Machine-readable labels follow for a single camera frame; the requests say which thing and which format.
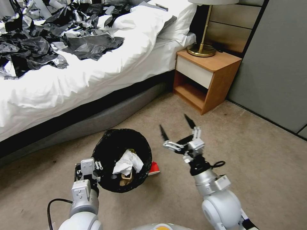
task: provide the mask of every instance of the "table lamp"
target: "table lamp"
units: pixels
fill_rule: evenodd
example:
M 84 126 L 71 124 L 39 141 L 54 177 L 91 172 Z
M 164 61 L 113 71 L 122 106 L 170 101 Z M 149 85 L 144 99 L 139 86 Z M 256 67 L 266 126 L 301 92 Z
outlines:
M 198 5 L 209 5 L 209 11 L 208 16 L 205 24 L 205 30 L 204 34 L 202 36 L 202 40 L 200 44 L 194 43 L 192 45 L 189 45 L 187 47 L 187 52 L 191 55 L 197 56 L 197 57 L 211 57 L 215 55 L 216 49 L 214 49 L 211 45 L 205 44 L 205 35 L 209 23 L 210 13 L 212 10 L 212 5 L 230 5 L 230 4 L 236 4 L 239 2 L 239 0 L 188 0 L 191 3 L 195 3 Z

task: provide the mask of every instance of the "lamp stand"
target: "lamp stand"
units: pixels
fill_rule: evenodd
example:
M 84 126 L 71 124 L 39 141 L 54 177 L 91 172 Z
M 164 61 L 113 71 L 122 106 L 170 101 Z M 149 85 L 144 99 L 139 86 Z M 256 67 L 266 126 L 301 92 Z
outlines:
M 209 18 L 210 18 L 210 14 L 211 14 L 211 10 L 212 10 L 212 5 L 209 6 L 205 30 L 204 30 L 204 34 L 202 36 L 202 40 L 201 40 L 200 45 L 198 45 L 197 43 L 194 43 L 192 45 L 189 45 L 186 49 L 187 52 L 189 54 L 193 55 L 193 56 L 206 58 L 206 57 L 211 57 L 211 56 L 215 55 L 215 53 L 216 53 L 216 49 L 214 49 L 211 45 L 204 43 L 206 31 L 207 31 L 207 27 L 208 27 L 208 23 L 209 23 Z

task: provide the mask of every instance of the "gray bed base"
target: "gray bed base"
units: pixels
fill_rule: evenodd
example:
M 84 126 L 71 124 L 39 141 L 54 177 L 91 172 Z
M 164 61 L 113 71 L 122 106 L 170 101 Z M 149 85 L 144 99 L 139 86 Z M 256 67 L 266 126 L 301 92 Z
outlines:
M 87 119 L 77 122 L 65 129 L 23 147 L 7 156 L 0 158 L 0 166 L 17 160 L 22 156 L 39 149 L 112 128 L 143 108 L 161 93 L 165 92 L 167 87 L 168 84 L 166 82 L 161 82 L 108 109 L 88 117 Z

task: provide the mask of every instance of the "brass lamp base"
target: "brass lamp base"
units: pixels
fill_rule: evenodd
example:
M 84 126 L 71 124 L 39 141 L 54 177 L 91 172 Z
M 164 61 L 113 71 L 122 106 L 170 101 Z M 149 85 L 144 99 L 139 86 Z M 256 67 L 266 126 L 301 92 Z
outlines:
M 216 53 L 216 49 L 214 49 L 212 46 L 208 44 L 204 44 L 203 49 L 201 50 L 201 52 L 199 52 L 199 46 L 200 46 L 199 44 L 194 43 L 192 45 L 189 45 L 186 48 L 186 50 L 189 54 L 193 56 L 203 57 L 203 58 L 214 56 Z

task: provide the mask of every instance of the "headboard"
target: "headboard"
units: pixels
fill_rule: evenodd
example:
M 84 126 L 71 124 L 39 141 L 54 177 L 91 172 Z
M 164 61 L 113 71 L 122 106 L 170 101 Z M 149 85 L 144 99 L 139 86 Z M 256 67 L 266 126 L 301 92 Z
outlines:
M 269 0 L 239 0 L 233 5 L 212 7 L 205 43 L 217 50 L 243 58 Z M 197 6 L 190 31 L 200 43 L 204 32 L 208 5 Z

